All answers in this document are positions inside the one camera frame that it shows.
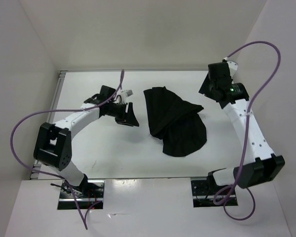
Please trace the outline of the black pleated skirt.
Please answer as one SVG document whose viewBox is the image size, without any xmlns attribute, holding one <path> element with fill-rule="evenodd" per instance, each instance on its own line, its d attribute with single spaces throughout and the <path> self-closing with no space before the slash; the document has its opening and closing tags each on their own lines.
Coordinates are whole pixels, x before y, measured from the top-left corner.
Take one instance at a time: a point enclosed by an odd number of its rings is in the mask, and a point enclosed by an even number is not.
<svg viewBox="0 0 296 237">
<path fill-rule="evenodd" d="M 207 129 L 199 112 L 201 105 L 183 100 L 166 87 L 144 91 L 149 132 L 162 140 L 162 152 L 172 157 L 186 157 L 207 142 Z"/>
</svg>

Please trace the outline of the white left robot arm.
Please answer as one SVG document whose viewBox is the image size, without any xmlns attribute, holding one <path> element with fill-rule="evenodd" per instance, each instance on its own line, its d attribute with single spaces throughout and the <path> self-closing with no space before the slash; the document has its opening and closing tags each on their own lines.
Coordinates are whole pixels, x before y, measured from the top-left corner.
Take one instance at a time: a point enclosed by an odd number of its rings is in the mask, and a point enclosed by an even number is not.
<svg viewBox="0 0 296 237">
<path fill-rule="evenodd" d="M 56 123 L 45 122 L 40 126 L 34 158 L 65 179 L 61 188 L 66 193 L 72 192 L 80 198 L 99 188 L 89 183 L 87 175 L 72 162 L 72 139 L 103 116 L 113 117 L 121 125 L 138 127 L 133 104 L 126 102 L 131 95 L 132 90 L 117 92 L 103 85 L 100 92 L 86 99 L 77 111 Z"/>
</svg>

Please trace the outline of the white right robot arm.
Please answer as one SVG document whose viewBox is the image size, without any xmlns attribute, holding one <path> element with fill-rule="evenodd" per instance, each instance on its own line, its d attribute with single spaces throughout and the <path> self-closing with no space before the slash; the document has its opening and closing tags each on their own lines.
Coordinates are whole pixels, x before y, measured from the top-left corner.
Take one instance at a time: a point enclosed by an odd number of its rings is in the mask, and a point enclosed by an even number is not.
<svg viewBox="0 0 296 237">
<path fill-rule="evenodd" d="M 230 119 L 245 154 L 241 165 L 211 172 L 206 182 L 208 192 L 218 194 L 224 186 L 236 183 L 245 189 L 273 181 L 285 165 L 268 145 L 249 107 L 249 95 L 241 83 L 233 83 L 230 76 L 220 79 L 205 77 L 199 93 L 219 103 Z"/>
</svg>

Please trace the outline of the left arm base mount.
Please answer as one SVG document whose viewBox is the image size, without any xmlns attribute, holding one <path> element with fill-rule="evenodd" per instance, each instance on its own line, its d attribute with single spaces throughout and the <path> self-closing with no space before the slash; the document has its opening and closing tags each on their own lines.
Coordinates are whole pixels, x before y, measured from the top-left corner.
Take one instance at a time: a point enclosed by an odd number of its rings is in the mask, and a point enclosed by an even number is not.
<svg viewBox="0 0 296 237">
<path fill-rule="evenodd" d="M 103 209 L 104 206 L 104 189 L 105 180 L 95 180 L 91 179 L 88 181 L 89 185 L 92 187 L 85 194 L 75 193 L 76 201 L 78 206 L 82 210 L 91 209 Z M 58 200 L 58 210 L 76 210 L 76 204 L 74 202 L 74 197 L 70 192 L 69 188 L 62 183 L 62 185 L 57 185 L 54 183 L 51 186 L 57 187 L 59 189 L 59 200 Z"/>
</svg>

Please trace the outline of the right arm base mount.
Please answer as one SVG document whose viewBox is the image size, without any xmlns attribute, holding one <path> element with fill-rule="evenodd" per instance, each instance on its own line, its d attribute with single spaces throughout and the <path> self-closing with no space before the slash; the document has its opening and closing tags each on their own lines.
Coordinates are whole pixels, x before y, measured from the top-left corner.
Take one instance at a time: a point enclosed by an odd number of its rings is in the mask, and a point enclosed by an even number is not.
<svg viewBox="0 0 296 237">
<path fill-rule="evenodd" d="M 193 199 L 193 207 L 218 207 L 222 205 L 214 205 L 213 199 L 214 195 L 222 188 L 219 186 L 210 186 L 210 182 L 205 178 L 191 179 L 191 192 Z M 229 192 L 227 189 L 217 196 L 217 201 L 222 200 Z M 237 197 L 235 191 L 229 197 L 230 201 L 226 206 L 237 206 Z"/>
</svg>

